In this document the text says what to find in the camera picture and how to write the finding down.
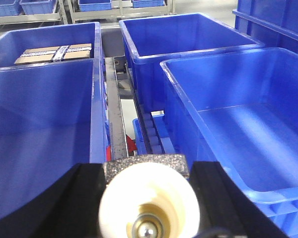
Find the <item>blue storage crate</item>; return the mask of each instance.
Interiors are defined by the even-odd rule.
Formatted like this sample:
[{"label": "blue storage crate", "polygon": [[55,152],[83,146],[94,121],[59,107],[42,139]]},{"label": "blue storage crate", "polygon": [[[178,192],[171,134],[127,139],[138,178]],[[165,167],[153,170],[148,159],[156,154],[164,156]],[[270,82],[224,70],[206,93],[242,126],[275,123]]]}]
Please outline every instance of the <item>blue storage crate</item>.
[{"label": "blue storage crate", "polygon": [[161,63],[176,152],[219,161],[285,233],[298,237],[298,55],[281,48]]},{"label": "blue storage crate", "polygon": [[263,47],[199,13],[123,20],[120,26],[134,87],[146,112],[164,108],[161,61]]},{"label": "blue storage crate", "polygon": [[298,0],[239,0],[233,13],[240,32],[298,54]]},{"label": "blue storage crate", "polygon": [[101,58],[98,22],[15,30],[0,37],[0,67],[14,66],[26,49],[91,43],[91,57]]},{"label": "blue storage crate", "polygon": [[103,80],[92,59],[0,71],[0,218],[76,163],[103,163]]},{"label": "blue storage crate", "polygon": [[0,0],[0,16],[16,16],[21,12],[20,0]]},{"label": "blue storage crate", "polygon": [[53,13],[56,0],[21,0],[26,15]]},{"label": "blue storage crate", "polygon": [[164,0],[132,0],[133,8],[163,6]]},{"label": "blue storage crate", "polygon": [[102,11],[111,9],[111,0],[78,0],[81,11]]}]

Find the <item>cardboard box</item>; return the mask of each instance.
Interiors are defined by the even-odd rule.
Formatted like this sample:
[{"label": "cardboard box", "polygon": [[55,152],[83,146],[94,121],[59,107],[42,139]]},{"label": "cardboard box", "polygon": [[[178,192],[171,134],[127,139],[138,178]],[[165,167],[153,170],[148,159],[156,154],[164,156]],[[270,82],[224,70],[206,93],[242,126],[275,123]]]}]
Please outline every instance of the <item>cardboard box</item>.
[{"label": "cardboard box", "polygon": [[91,44],[27,49],[14,62],[16,65],[80,60],[90,58]]}]

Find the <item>metal shelf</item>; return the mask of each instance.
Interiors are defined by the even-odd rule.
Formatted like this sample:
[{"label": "metal shelf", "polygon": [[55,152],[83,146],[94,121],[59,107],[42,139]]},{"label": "metal shelf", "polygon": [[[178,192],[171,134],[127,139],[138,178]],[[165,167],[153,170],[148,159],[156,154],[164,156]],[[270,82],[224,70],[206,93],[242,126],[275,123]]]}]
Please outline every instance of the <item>metal shelf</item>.
[{"label": "metal shelf", "polygon": [[18,15],[18,16],[1,16],[0,25],[17,24],[17,23],[32,23],[46,21],[61,21],[67,24],[66,13],[63,0],[57,0],[54,13],[35,14],[35,15]]},{"label": "metal shelf", "polygon": [[127,18],[144,17],[163,14],[173,14],[175,12],[175,0],[166,0],[166,5],[156,7],[133,8],[131,1],[113,0],[113,8],[103,11],[79,11],[77,0],[66,0],[69,5],[72,23],[83,20],[107,19],[107,18]]}]

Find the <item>gray floor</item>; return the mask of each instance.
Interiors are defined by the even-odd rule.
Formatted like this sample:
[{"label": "gray floor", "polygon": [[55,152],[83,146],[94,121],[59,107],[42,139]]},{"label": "gray floor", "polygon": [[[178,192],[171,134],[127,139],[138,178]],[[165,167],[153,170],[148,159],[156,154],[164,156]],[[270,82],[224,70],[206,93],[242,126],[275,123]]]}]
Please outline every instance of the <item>gray floor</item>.
[{"label": "gray floor", "polygon": [[[176,1],[176,13],[202,12],[230,26],[234,26],[235,17],[232,10],[237,7],[237,0],[174,0]],[[51,25],[53,23],[32,23],[0,26],[0,36],[10,30],[27,29]],[[103,23],[102,26],[117,25],[117,22]],[[126,133],[135,138],[132,120],[137,118],[132,100],[122,100],[123,115]]]}]

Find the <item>bin rim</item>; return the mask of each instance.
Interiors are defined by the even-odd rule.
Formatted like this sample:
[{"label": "bin rim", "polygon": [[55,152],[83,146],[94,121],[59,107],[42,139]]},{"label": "bin rim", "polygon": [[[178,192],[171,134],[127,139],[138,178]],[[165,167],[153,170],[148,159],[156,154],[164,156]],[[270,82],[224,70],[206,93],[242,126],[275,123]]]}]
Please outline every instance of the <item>bin rim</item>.
[{"label": "bin rim", "polygon": [[[250,40],[253,42],[253,44],[247,44],[247,45],[240,45],[240,46],[230,46],[230,47],[221,47],[221,48],[213,48],[213,49],[204,49],[204,50],[195,50],[195,51],[189,51],[189,52],[176,52],[176,53],[167,53],[167,54],[158,54],[158,55],[150,55],[150,56],[140,56],[139,52],[137,50],[137,47],[131,37],[131,35],[129,34],[129,31],[127,29],[127,26],[125,24],[125,22],[129,22],[129,21],[139,21],[139,20],[143,20],[143,19],[155,19],[155,18],[176,18],[176,17],[182,17],[182,16],[192,16],[192,15],[199,15],[202,16],[204,18],[207,18],[209,20],[212,20],[216,23],[218,23],[219,25],[235,32],[236,34]],[[206,14],[203,13],[186,13],[186,14],[178,14],[178,15],[167,15],[167,16],[152,16],[152,17],[145,17],[145,18],[137,18],[137,19],[126,19],[126,20],[120,20],[119,21],[119,25],[123,34],[123,37],[126,39],[127,43],[127,47],[128,50],[130,52],[130,54],[132,55],[132,60],[135,64],[146,64],[146,63],[151,63],[151,62],[157,62],[157,61],[163,61],[163,60],[167,60],[170,58],[185,58],[185,57],[194,57],[195,55],[200,55],[201,53],[205,53],[206,55],[209,54],[213,54],[213,52],[216,51],[226,51],[226,49],[230,49],[230,51],[240,51],[240,50],[246,50],[246,49],[257,49],[257,48],[262,48],[265,47],[265,44],[262,43],[261,41],[252,38],[251,36],[248,36],[244,33],[240,33],[239,31],[237,31],[235,28],[219,21],[216,20],[212,17],[209,17]]]}]

